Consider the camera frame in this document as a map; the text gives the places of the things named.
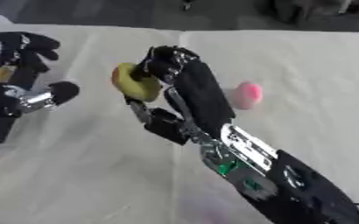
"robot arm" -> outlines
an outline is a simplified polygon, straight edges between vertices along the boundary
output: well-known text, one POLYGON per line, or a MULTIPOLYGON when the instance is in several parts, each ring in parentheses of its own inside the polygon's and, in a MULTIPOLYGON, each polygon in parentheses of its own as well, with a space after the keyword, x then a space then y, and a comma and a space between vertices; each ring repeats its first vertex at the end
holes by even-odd
POLYGON ((277 224, 359 224, 359 205, 317 171, 283 150, 235 126, 229 106, 209 67, 194 52, 179 47, 152 48, 132 69, 117 69, 114 84, 144 127, 177 144, 201 146, 206 166, 231 183, 277 224), (179 114, 147 108, 160 88, 179 114), (145 96, 153 95, 147 101, 145 96))
MULTIPOLYGON (((60 42, 46 36, 29 32, 0 32, 0 67, 16 68, 12 77, 31 76, 47 72, 49 68, 39 56, 57 60, 54 51, 60 42)), ((0 117, 20 117, 41 108, 58 106, 79 93, 79 88, 70 82, 58 82, 36 92, 28 91, 19 85, 20 78, 12 83, 0 83, 0 117)))

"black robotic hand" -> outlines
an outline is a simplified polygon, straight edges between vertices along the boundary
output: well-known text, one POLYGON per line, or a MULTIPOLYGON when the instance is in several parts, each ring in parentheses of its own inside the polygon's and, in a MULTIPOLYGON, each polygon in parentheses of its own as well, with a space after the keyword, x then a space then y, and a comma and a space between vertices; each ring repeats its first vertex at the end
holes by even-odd
MULTIPOLYGON (((31 75, 33 70, 20 67, 16 73, 31 75)), ((29 90, 8 83, 0 83, 0 117, 18 118, 43 108, 54 108, 72 100, 80 89, 68 81, 49 84, 39 90, 29 90)))
POLYGON ((60 42, 43 35, 29 32, 0 32, 0 67, 6 64, 16 67, 30 67, 36 73, 49 70, 42 59, 57 60, 54 51, 60 42))
MULTIPOLYGON (((132 78, 146 75, 173 86, 186 102, 196 125, 212 138, 220 138, 222 125, 235 117, 211 69, 194 52, 176 46, 152 47, 132 78)), ((169 92, 165 92, 165 98, 180 110, 169 92)))
POLYGON ((232 124, 235 114, 209 67, 179 47, 151 48, 130 77, 154 76, 180 117, 125 99, 152 133, 201 146, 201 159, 276 224, 359 224, 359 204, 310 166, 232 124))

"gray floor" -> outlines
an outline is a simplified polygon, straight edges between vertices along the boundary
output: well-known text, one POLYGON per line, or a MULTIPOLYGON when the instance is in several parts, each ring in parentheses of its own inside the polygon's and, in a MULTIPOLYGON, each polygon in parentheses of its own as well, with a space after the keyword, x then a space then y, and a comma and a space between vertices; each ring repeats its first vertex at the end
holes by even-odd
POLYGON ((0 14, 17 23, 120 25, 173 30, 304 30, 359 32, 359 13, 311 17, 300 26, 259 15, 255 0, 0 0, 0 14))

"foam ball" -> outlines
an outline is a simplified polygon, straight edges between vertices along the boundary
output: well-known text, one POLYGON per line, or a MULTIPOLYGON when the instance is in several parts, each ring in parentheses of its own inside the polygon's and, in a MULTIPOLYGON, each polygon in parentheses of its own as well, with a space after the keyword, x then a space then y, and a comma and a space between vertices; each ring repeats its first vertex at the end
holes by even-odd
POLYGON ((250 82, 242 82, 234 92, 234 103, 239 109, 251 109, 263 100, 263 89, 250 82))

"fabric surface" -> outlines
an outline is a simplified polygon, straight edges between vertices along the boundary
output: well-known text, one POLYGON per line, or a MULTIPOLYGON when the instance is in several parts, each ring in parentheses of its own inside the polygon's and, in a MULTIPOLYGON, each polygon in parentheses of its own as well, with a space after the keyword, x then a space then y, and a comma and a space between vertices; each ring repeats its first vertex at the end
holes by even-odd
MULTIPOLYGON (((200 160, 143 130, 110 81, 150 46, 180 45, 213 69, 225 93, 264 89, 236 125, 284 149, 359 202, 359 33, 178 32, 119 27, 0 26, 61 41, 36 88, 68 80, 81 94, 26 115, 0 145, 0 224, 267 224, 200 160)), ((155 105, 165 106, 159 99, 155 105)))

